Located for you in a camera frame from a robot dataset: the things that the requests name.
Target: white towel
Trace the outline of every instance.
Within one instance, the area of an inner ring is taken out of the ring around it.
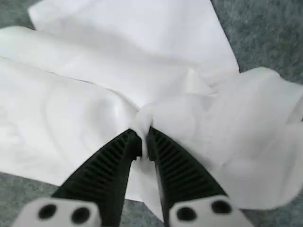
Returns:
[[[200,161],[238,208],[275,208],[302,187],[303,87],[258,68],[217,89],[216,95],[186,94],[157,101],[142,108],[132,123],[145,155],[137,166],[140,195],[158,217],[159,191],[145,144],[150,126]]]
[[[264,69],[239,75],[209,0],[43,0],[29,13],[43,32],[0,30],[0,171],[60,185],[129,125],[143,140],[152,125],[239,208],[301,188],[302,87]],[[162,218],[146,157],[126,198]]]

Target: white fabric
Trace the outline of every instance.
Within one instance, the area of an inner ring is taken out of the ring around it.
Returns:
[[[161,217],[145,136],[152,126],[186,148],[239,208],[270,209],[290,201],[303,178],[303,87],[269,69],[242,73],[216,95],[185,94],[142,108],[132,123],[143,140],[141,198]]]
[[[22,27],[0,30],[0,56],[111,89],[137,107],[191,89],[204,91],[203,80],[218,82],[238,71],[217,67],[204,72],[195,64],[143,53],[96,51]]]
[[[238,68],[210,0],[43,0],[28,12],[37,30],[102,49],[132,45],[205,71]]]
[[[302,87],[238,75],[209,0],[43,0],[29,13],[44,32],[0,30],[0,171],[60,185],[135,119],[143,140],[152,125],[188,149],[239,208],[300,190]],[[126,198],[161,218],[143,150]]]
[[[136,114],[112,91],[2,57],[0,75],[1,172],[61,185]],[[133,200],[136,188],[132,175]]]

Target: black gripper pad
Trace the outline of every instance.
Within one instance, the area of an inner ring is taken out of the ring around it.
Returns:
[[[165,226],[169,226],[169,210],[175,203],[226,195],[194,157],[162,132],[150,128],[147,149],[155,162]]]
[[[142,141],[128,129],[82,164],[52,197],[94,202],[99,207],[102,226],[117,227],[131,162],[140,156]]]

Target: gray floor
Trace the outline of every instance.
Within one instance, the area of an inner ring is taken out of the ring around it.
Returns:
[[[26,13],[36,0],[0,0],[0,27],[33,28]],[[241,71],[265,66],[303,84],[302,0],[212,0]],[[55,186],[0,174],[0,226],[8,227],[24,204],[51,194]],[[256,227],[303,226],[303,191],[273,211],[245,211]],[[125,201],[121,226],[163,224],[142,204]]]

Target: screw hole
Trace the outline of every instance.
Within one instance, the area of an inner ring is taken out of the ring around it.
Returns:
[[[90,216],[89,209],[87,209],[86,207],[81,207],[73,212],[71,216],[71,220],[75,224],[83,224],[89,219],[89,216]]]
[[[181,221],[192,221],[197,218],[197,214],[190,207],[182,207],[177,211],[177,217]]]
[[[48,204],[40,209],[38,216],[41,220],[50,219],[55,214],[56,210],[56,205]]]
[[[232,212],[230,204],[223,200],[213,202],[212,209],[216,214],[230,214]]]

